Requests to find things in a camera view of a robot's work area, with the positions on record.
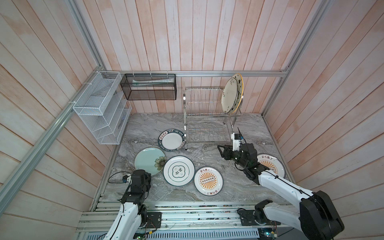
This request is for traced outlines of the pale green plate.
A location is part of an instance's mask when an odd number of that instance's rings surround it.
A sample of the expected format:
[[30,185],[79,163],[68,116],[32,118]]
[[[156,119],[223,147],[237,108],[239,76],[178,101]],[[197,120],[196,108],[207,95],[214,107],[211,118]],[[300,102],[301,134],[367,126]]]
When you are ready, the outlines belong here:
[[135,158],[135,169],[145,170],[151,175],[156,175],[162,171],[167,162],[166,156],[158,148],[146,148],[141,150]]

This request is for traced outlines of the white plate with flower outline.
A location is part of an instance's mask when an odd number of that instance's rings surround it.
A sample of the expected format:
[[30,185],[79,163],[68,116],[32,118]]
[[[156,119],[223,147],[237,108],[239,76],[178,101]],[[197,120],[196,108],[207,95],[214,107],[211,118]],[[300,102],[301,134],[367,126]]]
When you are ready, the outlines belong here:
[[166,162],[163,175],[170,185],[176,187],[185,186],[194,178],[195,165],[185,156],[175,156]]

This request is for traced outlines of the cream plate with berry sprigs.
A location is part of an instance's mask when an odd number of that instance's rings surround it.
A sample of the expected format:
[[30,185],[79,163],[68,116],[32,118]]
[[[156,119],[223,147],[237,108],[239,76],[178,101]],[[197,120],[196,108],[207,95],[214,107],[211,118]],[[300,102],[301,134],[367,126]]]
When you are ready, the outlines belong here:
[[236,78],[230,78],[223,90],[221,104],[224,113],[229,113],[235,105],[238,96],[238,83]]

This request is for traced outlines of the cat and stars orange-rim plate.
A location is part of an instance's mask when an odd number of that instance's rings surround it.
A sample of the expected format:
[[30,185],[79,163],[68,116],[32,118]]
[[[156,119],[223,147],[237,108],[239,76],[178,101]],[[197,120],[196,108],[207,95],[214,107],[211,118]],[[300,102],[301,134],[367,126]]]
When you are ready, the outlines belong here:
[[243,99],[244,80],[243,80],[243,77],[241,74],[235,74],[233,77],[237,81],[237,91],[238,91],[238,95],[237,95],[237,98],[236,98],[236,101],[235,101],[235,104],[233,107],[233,111],[232,111],[232,113],[234,114],[238,110],[238,108],[240,107],[242,99]]

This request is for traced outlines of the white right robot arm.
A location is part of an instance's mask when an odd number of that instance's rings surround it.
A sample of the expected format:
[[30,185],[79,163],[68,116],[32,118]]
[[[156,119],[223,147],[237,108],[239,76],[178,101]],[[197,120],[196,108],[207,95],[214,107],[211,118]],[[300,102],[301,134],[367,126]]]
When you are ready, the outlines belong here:
[[265,187],[292,204],[280,206],[271,200],[255,205],[252,222],[265,225],[272,221],[301,231],[309,240],[332,240],[345,230],[345,225],[331,198],[323,191],[313,192],[279,177],[258,162],[253,144],[242,144],[238,150],[219,145],[223,159],[241,166],[241,171],[255,184]]

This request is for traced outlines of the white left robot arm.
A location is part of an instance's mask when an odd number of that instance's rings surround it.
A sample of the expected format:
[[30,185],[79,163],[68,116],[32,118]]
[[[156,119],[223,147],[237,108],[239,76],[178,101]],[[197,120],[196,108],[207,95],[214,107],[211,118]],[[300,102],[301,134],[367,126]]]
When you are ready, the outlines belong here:
[[147,222],[147,207],[144,204],[151,188],[151,174],[135,170],[121,198],[116,219],[105,235],[105,240],[132,240],[136,231]]

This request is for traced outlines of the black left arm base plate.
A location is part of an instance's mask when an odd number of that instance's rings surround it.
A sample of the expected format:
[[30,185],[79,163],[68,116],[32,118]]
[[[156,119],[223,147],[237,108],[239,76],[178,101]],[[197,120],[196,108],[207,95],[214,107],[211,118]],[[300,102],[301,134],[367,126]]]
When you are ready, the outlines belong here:
[[141,228],[153,228],[158,229],[162,224],[162,213],[161,212],[149,212],[142,215]]

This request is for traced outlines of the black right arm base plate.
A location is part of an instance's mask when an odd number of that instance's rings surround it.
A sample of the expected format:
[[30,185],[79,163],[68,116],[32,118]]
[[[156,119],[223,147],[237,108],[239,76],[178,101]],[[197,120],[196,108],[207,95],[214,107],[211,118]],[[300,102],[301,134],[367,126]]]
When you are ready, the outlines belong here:
[[243,208],[239,208],[237,209],[237,214],[240,217],[242,226],[281,225],[280,222],[268,220],[265,214],[258,210],[246,210]]

